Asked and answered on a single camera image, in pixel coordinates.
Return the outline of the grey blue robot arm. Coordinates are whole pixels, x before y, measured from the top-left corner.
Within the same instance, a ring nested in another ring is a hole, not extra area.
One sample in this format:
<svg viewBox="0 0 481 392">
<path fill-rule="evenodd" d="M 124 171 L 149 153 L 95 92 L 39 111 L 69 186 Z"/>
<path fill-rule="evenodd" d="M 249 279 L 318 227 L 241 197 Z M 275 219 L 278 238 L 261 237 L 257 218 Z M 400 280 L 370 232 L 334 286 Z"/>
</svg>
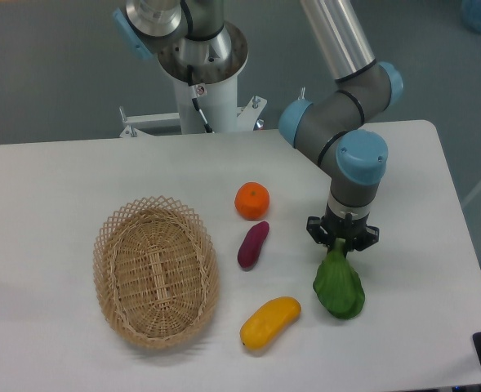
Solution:
<svg viewBox="0 0 481 392">
<path fill-rule="evenodd" d="M 319 49 L 336 91 L 314 104 L 293 101 L 282 113 L 282 137 L 331 179 L 322 216 L 306 229 L 316 243 L 344 252 L 376 244 L 379 230 L 367 219 L 385 174 L 388 147 L 364 124 L 402 94 L 396 68 L 376 60 L 348 1 L 304 1 Z M 127 1 L 113 13 L 124 41 L 141 59 L 157 58 L 176 89 L 185 134 L 250 130 L 227 85 L 247 63 L 243 33 L 224 17 L 221 1 Z"/>
</svg>

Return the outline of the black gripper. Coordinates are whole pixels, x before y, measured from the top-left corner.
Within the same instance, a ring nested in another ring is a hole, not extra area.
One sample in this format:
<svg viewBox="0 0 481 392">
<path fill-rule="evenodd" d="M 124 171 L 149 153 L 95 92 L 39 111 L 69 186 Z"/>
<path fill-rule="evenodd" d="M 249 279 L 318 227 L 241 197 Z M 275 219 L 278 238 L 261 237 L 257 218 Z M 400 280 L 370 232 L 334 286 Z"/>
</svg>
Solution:
<svg viewBox="0 0 481 392">
<path fill-rule="evenodd" d="M 367 225 L 367 217 L 361 219 L 340 218 L 332 213 L 326 213 L 323 218 L 309 216 L 306 231 L 311 238 L 324 247 L 333 248 L 335 240 L 345 240 L 345 255 L 349 252 L 362 252 L 378 243 L 380 229 Z"/>
</svg>

